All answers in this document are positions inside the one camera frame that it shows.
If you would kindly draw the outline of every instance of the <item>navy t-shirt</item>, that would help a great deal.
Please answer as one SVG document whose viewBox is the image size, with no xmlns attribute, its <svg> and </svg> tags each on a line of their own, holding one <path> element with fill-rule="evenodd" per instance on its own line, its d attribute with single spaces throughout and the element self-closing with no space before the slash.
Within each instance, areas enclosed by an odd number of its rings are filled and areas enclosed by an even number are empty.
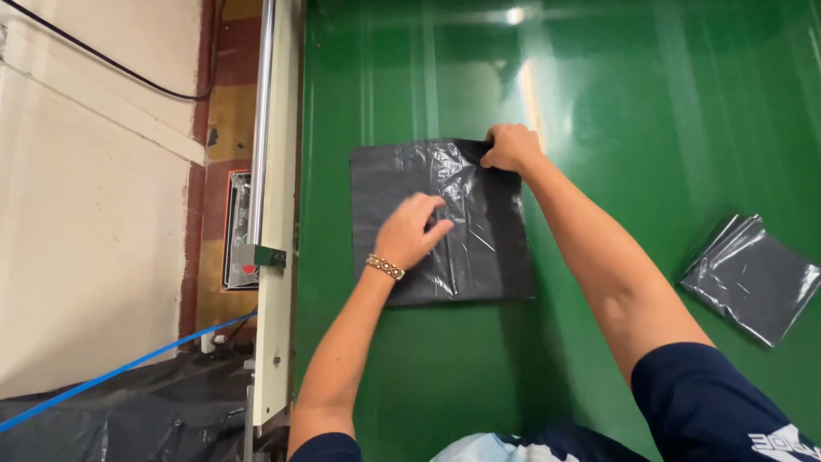
<svg viewBox="0 0 821 462">
<path fill-rule="evenodd" d="M 821 460 L 821 450 L 713 347 L 679 343 L 657 348 L 635 365 L 631 382 L 665 460 Z M 460 457 L 485 462 L 645 460 L 576 425 L 551 426 L 527 437 L 473 435 L 433 460 Z M 291 457 L 291 462 L 361 460 L 356 442 L 342 433 L 314 437 Z"/>
</svg>

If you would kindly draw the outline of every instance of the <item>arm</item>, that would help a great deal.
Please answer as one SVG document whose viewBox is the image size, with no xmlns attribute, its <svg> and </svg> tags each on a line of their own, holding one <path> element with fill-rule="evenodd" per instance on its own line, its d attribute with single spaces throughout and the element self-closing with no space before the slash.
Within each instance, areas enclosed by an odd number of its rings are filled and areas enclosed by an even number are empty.
<svg viewBox="0 0 821 462">
<path fill-rule="evenodd" d="M 530 186 L 628 386 L 657 347 L 713 346 L 641 246 L 542 154 L 535 132 L 495 125 L 488 139 L 482 165 L 516 171 Z"/>
<path fill-rule="evenodd" d="M 379 230 L 374 253 L 398 268 L 410 269 L 453 227 L 443 219 L 424 225 L 441 197 L 417 193 L 405 199 Z M 288 459 L 312 437 L 340 432 L 354 436 L 353 409 L 379 314 L 393 277 L 366 266 L 337 319 L 314 352 L 291 414 Z"/>
</svg>

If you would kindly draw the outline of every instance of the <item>folded black plastic bag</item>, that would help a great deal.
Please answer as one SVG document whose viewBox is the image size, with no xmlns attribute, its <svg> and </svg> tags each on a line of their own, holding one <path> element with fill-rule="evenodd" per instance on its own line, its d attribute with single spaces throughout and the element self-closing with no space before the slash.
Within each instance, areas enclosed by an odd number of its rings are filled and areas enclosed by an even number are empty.
<svg viewBox="0 0 821 462">
<path fill-rule="evenodd" d="M 388 305 L 534 297 L 522 220 L 521 177 L 485 169 L 485 141 L 443 138 L 351 151 L 353 272 L 359 279 L 379 227 L 415 192 L 446 205 L 450 233 L 397 282 Z"/>
<path fill-rule="evenodd" d="M 821 270 L 770 236 L 760 216 L 735 215 L 680 282 L 773 347 L 812 298 Z"/>
</svg>

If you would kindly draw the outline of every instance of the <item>t-shirt sleeve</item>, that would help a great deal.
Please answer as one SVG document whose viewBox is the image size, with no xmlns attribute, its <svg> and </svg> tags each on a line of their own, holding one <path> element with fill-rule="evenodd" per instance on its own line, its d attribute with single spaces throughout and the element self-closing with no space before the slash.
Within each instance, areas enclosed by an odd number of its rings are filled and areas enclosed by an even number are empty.
<svg viewBox="0 0 821 462">
<path fill-rule="evenodd" d="M 631 384 L 665 460 L 821 460 L 821 450 L 713 347 L 657 348 L 635 365 Z"/>
<path fill-rule="evenodd" d="M 290 462 L 361 462 L 359 445 L 345 433 L 324 433 L 306 441 Z"/>
</svg>

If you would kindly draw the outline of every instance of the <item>black plastic sheet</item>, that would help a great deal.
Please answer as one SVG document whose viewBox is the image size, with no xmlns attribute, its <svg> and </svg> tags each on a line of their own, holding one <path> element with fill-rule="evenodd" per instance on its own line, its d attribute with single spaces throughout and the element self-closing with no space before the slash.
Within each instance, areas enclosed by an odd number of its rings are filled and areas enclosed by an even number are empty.
<svg viewBox="0 0 821 462">
<path fill-rule="evenodd" d="M 449 219 L 454 227 L 394 286 L 388 305 L 532 298 L 521 177 L 481 167 L 491 147 L 443 138 L 352 150 L 355 279 L 382 223 L 406 197 L 424 192 L 444 198 L 433 218 Z"/>
<path fill-rule="evenodd" d="M 180 354 L 123 372 L 0 433 L 0 460 L 241 460 L 247 358 Z M 67 388 L 0 401 L 0 421 Z"/>
<path fill-rule="evenodd" d="M 728 220 L 681 279 L 685 289 L 771 347 L 819 283 L 819 267 L 770 236 L 758 215 Z"/>
</svg>

